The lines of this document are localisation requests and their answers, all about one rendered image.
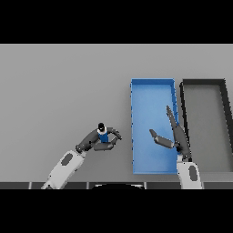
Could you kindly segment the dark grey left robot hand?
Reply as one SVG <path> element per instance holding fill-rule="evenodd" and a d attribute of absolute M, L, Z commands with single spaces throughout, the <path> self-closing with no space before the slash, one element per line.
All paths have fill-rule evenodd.
<path fill-rule="evenodd" d="M 90 132 L 78 145 L 76 151 L 78 153 L 87 152 L 91 148 L 95 151 L 111 150 L 118 140 L 121 140 L 119 132 L 112 127 L 107 127 L 108 142 L 102 143 L 98 137 L 97 129 Z"/>

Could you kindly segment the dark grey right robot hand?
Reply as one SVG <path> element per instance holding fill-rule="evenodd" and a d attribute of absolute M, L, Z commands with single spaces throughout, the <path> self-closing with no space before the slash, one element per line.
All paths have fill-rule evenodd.
<path fill-rule="evenodd" d="M 189 143 L 187 141 L 187 135 L 183 130 L 183 128 L 181 127 L 181 125 L 176 121 L 172 113 L 172 110 L 169 106 L 167 106 L 167 117 L 169 118 L 169 122 L 173 132 L 173 138 L 174 138 L 173 141 L 158 135 L 153 129 L 150 129 L 149 133 L 154 138 L 154 142 L 156 144 L 159 144 L 160 146 L 169 149 L 175 148 L 177 152 L 181 154 L 183 161 L 191 162 L 192 155 L 191 155 Z"/>

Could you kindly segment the dark grey bin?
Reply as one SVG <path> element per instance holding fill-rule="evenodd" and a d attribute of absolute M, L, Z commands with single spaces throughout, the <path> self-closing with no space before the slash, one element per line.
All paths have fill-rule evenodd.
<path fill-rule="evenodd" d="M 184 128 L 200 172 L 233 172 L 233 118 L 225 79 L 183 79 Z"/>

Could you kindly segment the blue bin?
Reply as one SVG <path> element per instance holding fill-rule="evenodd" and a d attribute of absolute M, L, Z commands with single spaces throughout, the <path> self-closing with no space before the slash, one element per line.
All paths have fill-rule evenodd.
<path fill-rule="evenodd" d="M 174 140 L 167 117 L 167 106 L 178 122 L 177 95 L 173 78 L 132 78 L 131 140 L 133 173 L 137 175 L 175 175 L 177 151 L 155 143 L 149 130 Z"/>

